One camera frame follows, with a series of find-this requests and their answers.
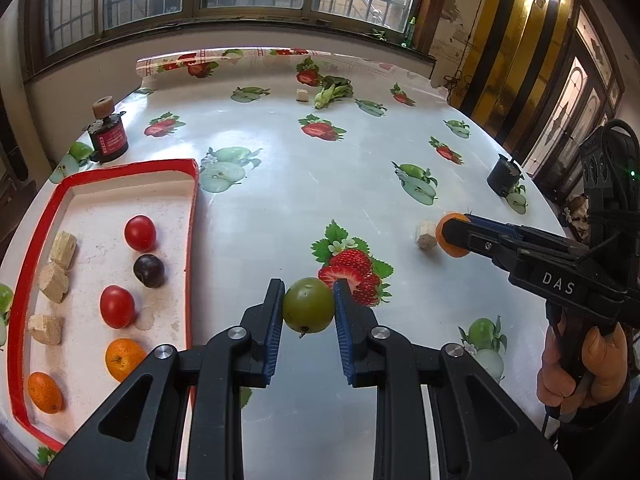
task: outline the black container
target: black container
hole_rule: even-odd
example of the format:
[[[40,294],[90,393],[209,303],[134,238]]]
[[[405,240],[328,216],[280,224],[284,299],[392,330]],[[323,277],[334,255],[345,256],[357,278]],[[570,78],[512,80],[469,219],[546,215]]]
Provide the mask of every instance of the black container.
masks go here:
[[[112,97],[103,97],[94,103],[96,120],[87,131],[95,150],[92,160],[96,162],[111,162],[129,149],[121,114],[115,114],[114,110]]]
[[[522,172],[513,159],[508,160],[501,154],[498,156],[500,158],[486,178],[486,182],[495,194],[505,198],[513,185],[522,178]]]

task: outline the orange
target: orange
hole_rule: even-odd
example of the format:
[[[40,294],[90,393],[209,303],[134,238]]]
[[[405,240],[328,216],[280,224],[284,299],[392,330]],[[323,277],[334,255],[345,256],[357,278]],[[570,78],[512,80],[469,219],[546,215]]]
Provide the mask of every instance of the orange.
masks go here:
[[[62,393],[51,377],[34,372],[27,380],[27,390],[36,407],[44,413],[57,413],[62,409]]]
[[[104,362],[113,378],[121,383],[145,357],[146,352],[133,339],[121,338],[109,343]]]
[[[470,222],[469,218],[464,216],[462,213],[449,213],[444,215],[436,226],[436,240],[438,241],[440,247],[442,247],[442,250],[445,251],[449,256],[453,256],[454,258],[462,258],[462,256],[466,256],[467,254],[469,254],[469,251],[467,249],[461,249],[460,247],[450,244],[444,239],[444,236],[442,236],[442,226],[447,220],[451,220],[452,218]]]

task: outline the screw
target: screw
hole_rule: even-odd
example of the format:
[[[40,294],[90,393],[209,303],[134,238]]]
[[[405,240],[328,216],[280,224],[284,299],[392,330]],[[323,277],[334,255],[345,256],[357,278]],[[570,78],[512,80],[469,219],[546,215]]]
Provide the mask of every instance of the screw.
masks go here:
[[[386,339],[391,335],[391,330],[386,326],[375,326],[371,329],[371,335],[376,339]]]
[[[226,334],[229,336],[229,339],[242,339],[246,336],[246,329],[242,326],[234,326],[231,327]]]
[[[462,357],[465,353],[465,349],[462,348],[458,343],[449,343],[445,345],[444,351],[450,355],[451,357]]]
[[[171,354],[173,353],[174,348],[171,345],[160,345],[154,350],[154,355],[158,359],[167,359],[168,357],[171,357]]]

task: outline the banana chunk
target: banana chunk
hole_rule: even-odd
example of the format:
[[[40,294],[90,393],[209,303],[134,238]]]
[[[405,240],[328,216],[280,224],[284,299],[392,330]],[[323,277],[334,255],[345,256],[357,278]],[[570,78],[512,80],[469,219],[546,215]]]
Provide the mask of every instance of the banana chunk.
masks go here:
[[[423,251],[433,249],[438,244],[436,240],[436,224],[425,220],[418,225],[415,233],[415,242]]]
[[[60,303],[69,290],[69,278],[57,263],[49,262],[40,271],[38,288],[51,301]]]
[[[49,253],[52,262],[56,262],[60,267],[67,270],[71,264],[71,258],[76,252],[76,243],[78,240],[72,234],[66,231],[59,231],[53,240],[53,247]]]
[[[27,330],[31,337],[43,345],[57,345],[62,339],[62,323],[56,316],[31,316]]]

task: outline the red tomato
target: red tomato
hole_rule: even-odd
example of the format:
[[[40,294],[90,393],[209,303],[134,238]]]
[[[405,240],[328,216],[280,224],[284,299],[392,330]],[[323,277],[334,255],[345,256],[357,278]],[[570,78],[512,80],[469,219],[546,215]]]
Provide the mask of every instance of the red tomato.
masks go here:
[[[132,249],[146,253],[156,244],[156,226],[147,216],[134,216],[124,226],[124,239]]]
[[[109,285],[100,295],[100,314],[111,328],[129,326],[136,317],[133,296],[121,286]]]

